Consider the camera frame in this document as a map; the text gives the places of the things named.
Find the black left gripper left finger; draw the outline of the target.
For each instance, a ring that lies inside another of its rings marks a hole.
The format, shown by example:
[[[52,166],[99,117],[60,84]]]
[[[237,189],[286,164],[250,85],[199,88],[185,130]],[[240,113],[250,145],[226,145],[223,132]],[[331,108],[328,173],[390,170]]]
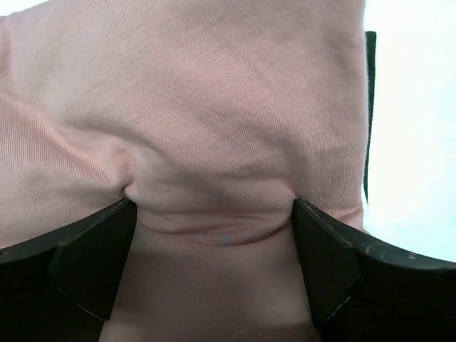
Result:
[[[137,219],[128,199],[1,250],[1,340],[98,341]]]

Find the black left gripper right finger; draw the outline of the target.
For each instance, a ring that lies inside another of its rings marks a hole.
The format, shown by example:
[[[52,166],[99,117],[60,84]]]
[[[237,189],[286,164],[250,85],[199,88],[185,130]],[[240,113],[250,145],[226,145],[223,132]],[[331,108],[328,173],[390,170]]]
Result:
[[[393,246],[301,199],[291,221],[323,341],[455,339],[453,262]]]

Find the pink t-shirt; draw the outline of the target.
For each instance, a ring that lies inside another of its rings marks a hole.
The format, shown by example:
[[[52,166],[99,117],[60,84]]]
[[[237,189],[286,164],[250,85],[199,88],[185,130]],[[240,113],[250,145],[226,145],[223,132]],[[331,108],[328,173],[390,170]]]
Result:
[[[364,1],[47,1],[1,18],[1,245],[121,198],[103,341],[317,341],[289,217],[357,229]]]

